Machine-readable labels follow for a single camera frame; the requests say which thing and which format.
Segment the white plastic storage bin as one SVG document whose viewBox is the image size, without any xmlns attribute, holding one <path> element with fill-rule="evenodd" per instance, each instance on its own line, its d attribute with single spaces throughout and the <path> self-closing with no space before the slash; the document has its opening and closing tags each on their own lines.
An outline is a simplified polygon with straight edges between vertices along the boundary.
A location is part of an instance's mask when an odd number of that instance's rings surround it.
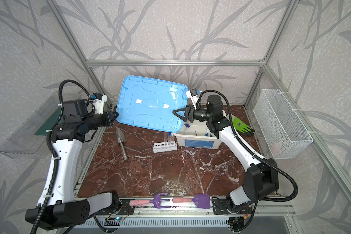
<svg viewBox="0 0 351 234">
<path fill-rule="evenodd" d="M 186 123 L 190 125 L 190 128 L 184 126 Z M 210 133 L 211 136 L 205 137 L 206 133 Z M 178 145 L 182 147 L 218 149 L 222 143 L 221 140 L 209 131 L 205 122 L 199 121 L 183 122 L 181 130 L 174 133 L 174 136 L 177 139 Z"/>
</svg>

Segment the blue plastic bin lid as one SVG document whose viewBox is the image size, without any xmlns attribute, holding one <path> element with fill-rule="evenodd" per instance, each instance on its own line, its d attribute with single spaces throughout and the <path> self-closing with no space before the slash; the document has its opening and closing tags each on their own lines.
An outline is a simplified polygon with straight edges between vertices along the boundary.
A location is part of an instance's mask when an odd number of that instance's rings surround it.
<svg viewBox="0 0 351 234">
<path fill-rule="evenodd" d="M 183 121 L 173 114 L 188 102 L 184 84 L 139 76 L 124 78 L 116 111 L 121 124 L 177 133 Z"/>
</svg>

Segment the white test tube rack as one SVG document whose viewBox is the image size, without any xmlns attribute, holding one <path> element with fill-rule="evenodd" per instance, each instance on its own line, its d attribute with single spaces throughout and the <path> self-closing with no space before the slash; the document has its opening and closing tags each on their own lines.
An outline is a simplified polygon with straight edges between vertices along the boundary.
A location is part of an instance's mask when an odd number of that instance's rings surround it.
<svg viewBox="0 0 351 234">
<path fill-rule="evenodd" d="M 154 153 L 163 153 L 163 152 L 169 152 L 169 151 L 175 151 L 175 150 L 177 150 L 177 143 L 175 141 L 159 142 L 159 143 L 155 143 L 153 146 Z"/>
</svg>

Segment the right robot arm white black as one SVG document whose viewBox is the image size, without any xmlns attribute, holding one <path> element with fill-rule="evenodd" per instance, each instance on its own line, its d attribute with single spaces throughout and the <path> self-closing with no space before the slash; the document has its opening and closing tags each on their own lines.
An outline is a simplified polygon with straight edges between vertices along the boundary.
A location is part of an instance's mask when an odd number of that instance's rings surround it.
<svg viewBox="0 0 351 234">
<path fill-rule="evenodd" d="M 258 201 L 287 202 L 298 195 L 295 180 L 273 159 L 266 159 L 258 153 L 234 127 L 232 114 L 223 115 L 223 105 L 227 98 L 216 90 L 186 92 L 192 103 L 185 108 L 173 111 L 173 114 L 184 122 L 204 122 L 210 132 L 221 140 L 240 161 L 246 174 L 242 186 L 231 191 L 227 196 L 227 207 L 230 210 Z M 293 192 L 285 198 L 271 198 L 269 195 L 279 189 L 278 176 L 284 176 L 293 186 Z"/>
</svg>

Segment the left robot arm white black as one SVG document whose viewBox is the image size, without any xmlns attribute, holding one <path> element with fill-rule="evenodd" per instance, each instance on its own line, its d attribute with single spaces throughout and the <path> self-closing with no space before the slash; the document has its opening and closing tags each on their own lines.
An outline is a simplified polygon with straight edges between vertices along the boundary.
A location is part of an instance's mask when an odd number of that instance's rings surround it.
<svg viewBox="0 0 351 234">
<path fill-rule="evenodd" d="M 82 89 L 87 99 L 65 101 L 63 88 L 72 83 Z M 60 114 L 47 132 L 46 143 L 52 154 L 50 168 L 43 193 L 34 209 L 26 211 L 25 220 L 33 225 L 31 233 L 39 228 L 50 231 L 66 228 L 70 232 L 75 226 L 95 218 L 99 211 L 120 210 L 122 202 L 115 190 L 76 201 L 74 199 L 74 179 L 77 161 L 91 130 L 112 126 L 117 112 L 104 110 L 106 96 L 89 94 L 77 81 L 64 80 L 58 89 Z"/>
</svg>

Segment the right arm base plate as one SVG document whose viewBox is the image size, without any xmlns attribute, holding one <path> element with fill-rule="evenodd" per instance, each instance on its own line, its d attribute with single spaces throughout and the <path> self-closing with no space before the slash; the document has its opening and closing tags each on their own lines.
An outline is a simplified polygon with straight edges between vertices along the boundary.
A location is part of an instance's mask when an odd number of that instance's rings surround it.
<svg viewBox="0 0 351 234">
<path fill-rule="evenodd" d="M 227 199 L 213 196 L 211 198 L 213 213 L 216 215 L 250 215 L 253 212 L 251 205 L 244 203 L 243 205 L 234 205 Z"/>
</svg>

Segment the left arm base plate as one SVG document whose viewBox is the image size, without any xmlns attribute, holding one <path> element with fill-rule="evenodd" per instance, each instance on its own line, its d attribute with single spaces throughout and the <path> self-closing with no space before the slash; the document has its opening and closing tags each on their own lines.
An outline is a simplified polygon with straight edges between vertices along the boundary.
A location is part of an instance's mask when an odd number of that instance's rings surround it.
<svg viewBox="0 0 351 234">
<path fill-rule="evenodd" d="M 135 207 L 130 206 L 130 200 L 121 200 L 121 205 L 110 206 L 98 212 L 98 215 L 133 215 Z"/>
</svg>

